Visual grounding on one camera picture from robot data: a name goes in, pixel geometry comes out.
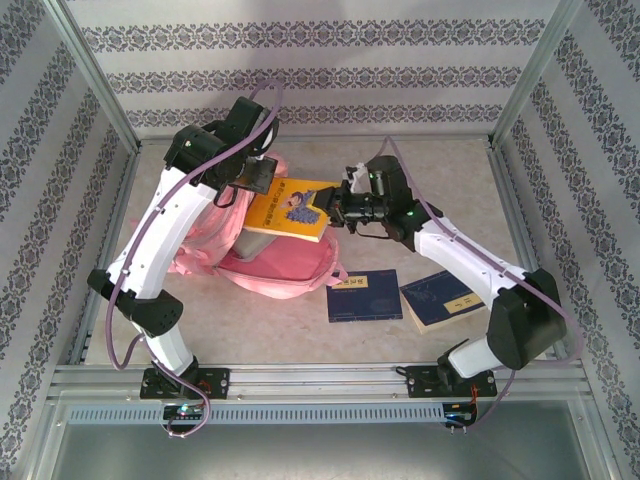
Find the beige floor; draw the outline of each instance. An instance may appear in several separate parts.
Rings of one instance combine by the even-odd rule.
[[[471,238],[504,259],[516,262],[481,141],[406,141],[399,146],[430,203],[444,210]],[[365,141],[301,142],[277,144],[273,151],[290,162],[291,176],[339,180],[344,166],[369,160],[378,147],[378,143]],[[146,209],[163,167],[165,151],[164,146],[143,149],[119,249],[132,233],[130,220],[140,218]],[[341,260],[347,270],[394,268],[400,285],[442,270],[394,242],[350,236],[345,230],[337,234]],[[167,276],[165,289],[185,305],[180,330],[200,363],[433,361],[459,341],[482,335],[488,321],[488,314],[480,312],[421,336],[406,310],[403,320],[330,324],[324,289],[282,301],[245,291],[221,278],[174,274]],[[96,320],[88,364],[108,363],[105,303]],[[117,314],[114,339],[120,356],[134,334],[128,321]],[[138,349],[132,362],[149,362],[144,349]]]

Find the aluminum frame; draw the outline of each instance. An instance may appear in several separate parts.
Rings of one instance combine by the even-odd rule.
[[[411,399],[407,394],[404,377],[395,372],[396,366],[390,363],[224,365],[231,370],[229,396],[227,400],[213,401],[212,406],[214,411],[238,405],[260,411],[275,408],[279,411],[294,411],[299,410],[300,406],[324,408],[332,405],[354,409],[376,406],[381,409],[437,409],[442,403],[470,400],[460,397]],[[120,410],[126,410],[141,405],[161,408],[163,405],[175,404],[172,401],[140,400],[138,392],[143,371],[143,367],[131,367],[124,372],[117,372],[105,367],[59,366],[49,388],[24,478],[51,478],[65,429],[74,409],[78,407],[103,407],[109,410],[116,406]],[[509,372],[506,370],[496,372],[499,391],[504,388],[508,376]],[[540,363],[531,364],[518,372],[503,401],[549,400],[566,401],[570,405],[576,434],[591,478],[619,479],[619,470],[611,450],[608,449],[604,427],[581,362],[574,362],[561,369]],[[490,401],[492,399],[479,399],[481,404]],[[251,423],[247,421],[247,416],[243,419],[244,424]],[[416,418],[415,421],[428,420]],[[110,422],[105,417],[99,423],[123,424],[123,420],[120,418]],[[141,422],[134,419],[131,423]],[[286,423],[296,422],[288,419]],[[297,423],[309,422],[301,418]],[[336,418],[330,423],[354,422],[345,417],[344,421]]]
[[[560,0],[558,3],[513,93],[502,109],[491,135],[492,145],[500,145],[504,140],[582,3],[582,0]]]
[[[66,2],[64,0],[42,0],[42,4],[53,19],[58,32],[76,60],[87,83],[96,94],[100,105],[109,117],[109,121],[124,142],[127,151],[129,153],[137,153],[140,140],[135,134],[129,119],[116,98],[115,92],[109,85],[107,77],[102,72]]]

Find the cartoon illustration on book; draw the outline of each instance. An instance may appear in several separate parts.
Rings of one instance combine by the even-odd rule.
[[[290,208],[286,218],[292,222],[314,225],[320,220],[320,213],[308,207],[316,190],[307,190],[305,193],[293,192],[280,206]]]

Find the metal base plate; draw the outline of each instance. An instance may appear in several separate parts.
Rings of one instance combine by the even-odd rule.
[[[228,368],[198,368],[198,377],[194,382],[198,388],[207,393],[212,400],[226,400],[229,391]],[[198,395],[189,390],[185,396],[155,368],[147,368],[142,377],[140,398],[143,400],[195,399]]]
[[[409,398],[471,397],[472,387],[478,389],[478,397],[495,397],[498,394],[493,372],[479,373],[466,382],[448,390],[438,378],[437,365],[398,367],[396,372],[406,378]]]

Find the blue book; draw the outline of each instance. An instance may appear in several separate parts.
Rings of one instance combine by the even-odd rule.
[[[421,334],[484,307],[480,297],[448,271],[400,287]]]
[[[362,322],[402,318],[395,270],[349,272],[338,285],[327,287],[329,322]]]

